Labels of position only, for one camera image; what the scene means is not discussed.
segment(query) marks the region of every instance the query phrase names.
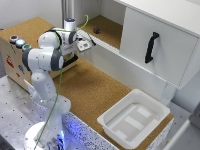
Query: empty plastic tray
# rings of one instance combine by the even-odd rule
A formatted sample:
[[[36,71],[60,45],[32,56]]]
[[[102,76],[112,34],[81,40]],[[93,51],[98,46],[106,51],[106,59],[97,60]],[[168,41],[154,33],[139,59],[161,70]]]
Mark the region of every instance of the empty plastic tray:
[[[105,133],[126,149],[135,149],[170,113],[170,109],[140,90],[133,90],[97,121]]]

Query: cabinet door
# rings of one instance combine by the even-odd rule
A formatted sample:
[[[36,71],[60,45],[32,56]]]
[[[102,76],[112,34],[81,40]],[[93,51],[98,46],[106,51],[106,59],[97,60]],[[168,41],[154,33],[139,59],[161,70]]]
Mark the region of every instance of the cabinet door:
[[[153,60],[146,64],[145,56],[153,32],[159,37],[154,40]],[[178,28],[127,8],[120,54],[179,86],[197,40]]]

